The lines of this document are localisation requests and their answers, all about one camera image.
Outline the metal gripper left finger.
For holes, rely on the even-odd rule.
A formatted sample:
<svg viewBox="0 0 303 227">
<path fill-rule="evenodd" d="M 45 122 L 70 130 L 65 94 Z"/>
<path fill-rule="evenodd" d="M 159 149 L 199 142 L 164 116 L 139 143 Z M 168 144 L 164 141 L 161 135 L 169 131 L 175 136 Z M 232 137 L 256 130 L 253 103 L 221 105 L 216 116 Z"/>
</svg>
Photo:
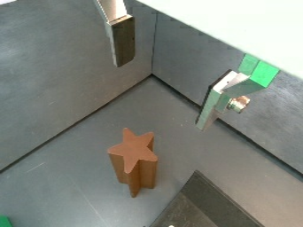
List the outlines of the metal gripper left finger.
<svg viewBox="0 0 303 227">
<path fill-rule="evenodd" d="M 113 64 L 121 67 L 135 57 L 135 18 L 123 0 L 93 0 L 104 20 Z"/>
</svg>

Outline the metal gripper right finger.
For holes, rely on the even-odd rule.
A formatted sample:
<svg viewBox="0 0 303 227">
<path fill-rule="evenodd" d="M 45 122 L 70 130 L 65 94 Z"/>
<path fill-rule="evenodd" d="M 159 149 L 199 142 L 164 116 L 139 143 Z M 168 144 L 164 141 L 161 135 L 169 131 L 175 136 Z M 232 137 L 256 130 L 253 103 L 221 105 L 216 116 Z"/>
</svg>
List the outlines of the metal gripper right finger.
<svg viewBox="0 0 303 227">
<path fill-rule="evenodd" d="M 249 104 L 245 95 L 265 89 L 277 73 L 276 67 L 245 54 L 237 71 L 228 70 L 209 85 L 196 127 L 205 130 L 225 110 L 240 114 Z"/>
</svg>

